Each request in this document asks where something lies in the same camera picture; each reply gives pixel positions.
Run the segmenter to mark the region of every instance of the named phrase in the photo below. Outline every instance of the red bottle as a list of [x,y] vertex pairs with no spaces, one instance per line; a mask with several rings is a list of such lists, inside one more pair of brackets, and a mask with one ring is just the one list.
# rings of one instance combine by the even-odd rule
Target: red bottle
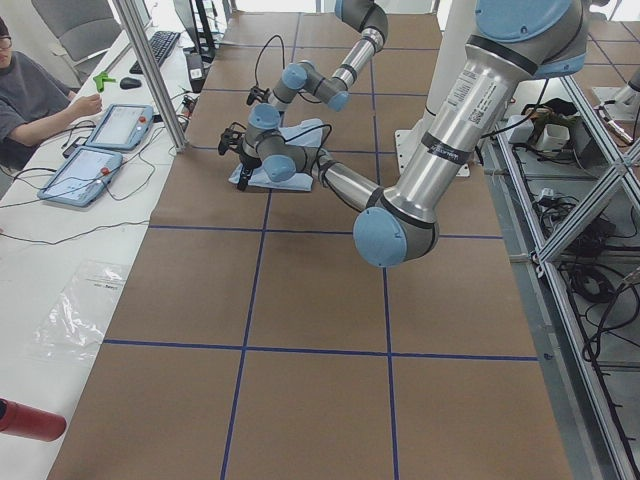
[[61,415],[0,398],[0,433],[51,442],[66,428]]

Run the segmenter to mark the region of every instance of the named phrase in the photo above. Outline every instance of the tablet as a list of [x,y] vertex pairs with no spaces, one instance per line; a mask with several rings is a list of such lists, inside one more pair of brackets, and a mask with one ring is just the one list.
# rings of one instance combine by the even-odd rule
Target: tablet
[[152,123],[150,105],[110,105],[85,145],[128,152],[140,143]]
[[38,191],[38,198],[86,207],[104,191],[120,170],[122,160],[119,152],[78,147]]

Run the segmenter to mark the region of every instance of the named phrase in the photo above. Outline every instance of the keyboard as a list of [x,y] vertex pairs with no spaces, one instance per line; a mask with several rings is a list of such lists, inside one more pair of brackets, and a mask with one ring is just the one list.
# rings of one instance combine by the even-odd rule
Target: keyboard
[[[155,32],[149,39],[149,46],[151,47],[151,51],[153,52],[153,56],[155,57],[158,66],[164,63],[164,61],[173,50],[173,47],[178,42],[179,38],[180,34],[178,32],[161,30]],[[140,63],[136,61],[136,63],[134,63],[133,66],[129,69],[129,73],[142,74]]]

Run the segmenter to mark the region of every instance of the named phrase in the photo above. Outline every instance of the person's hand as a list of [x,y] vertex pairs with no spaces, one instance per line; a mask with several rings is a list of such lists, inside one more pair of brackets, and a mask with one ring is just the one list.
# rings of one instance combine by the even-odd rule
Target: person's hand
[[88,117],[102,111],[102,98],[100,94],[94,93],[88,97],[78,97],[69,107],[75,118]]

